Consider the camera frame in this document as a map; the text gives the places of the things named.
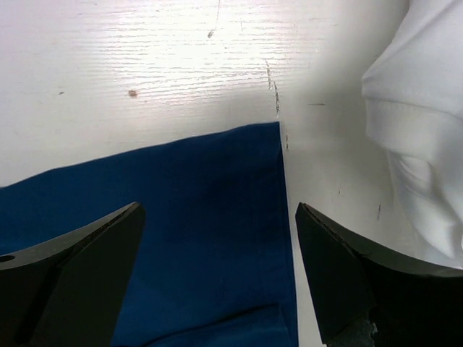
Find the white painted wood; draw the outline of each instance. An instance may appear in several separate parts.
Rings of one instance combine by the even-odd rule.
[[[0,186],[126,150],[279,120],[290,214],[305,201],[409,252],[397,231],[386,159],[364,135],[360,96],[360,78],[390,42],[407,1],[218,5],[0,1]],[[295,237],[294,253],[301,346],[320,346]]]

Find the screw hole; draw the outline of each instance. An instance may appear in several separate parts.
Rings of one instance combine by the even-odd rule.
[[[14,259],[14,255],[0,255],[0,262],[9,262]]]

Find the table surface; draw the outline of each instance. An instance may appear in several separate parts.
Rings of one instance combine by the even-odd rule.
[[[3,0],[0,186],[280,121],[290,215],[307,202],[409,252],[360,95],[406,10],[407,0]],[[292,234],[301,347],[321,346],[293,220]]]

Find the white cloth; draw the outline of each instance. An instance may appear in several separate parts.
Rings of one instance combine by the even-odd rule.
[[[463,0],[411,0],[362,93],[407,217],[446,265],[463,264]]]

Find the blue cloth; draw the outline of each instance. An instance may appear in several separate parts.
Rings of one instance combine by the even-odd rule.
[[[231,329],[244,340],[230,346],[251,346],[246,339],[257,347],[297,346],[278,123],[147,147],[4,187],[0,254],[134,201],[143,204],[147,220],[113,346],[180,346],[178,334],[223,327],[230,335],[225,322],[246,325],[252,317],[256,329]],[[258,312],[274,305],[274,319],[263,321]],[[172,344],[162,342],[168,336]],[[227,346],[215,340],[197,346]]]

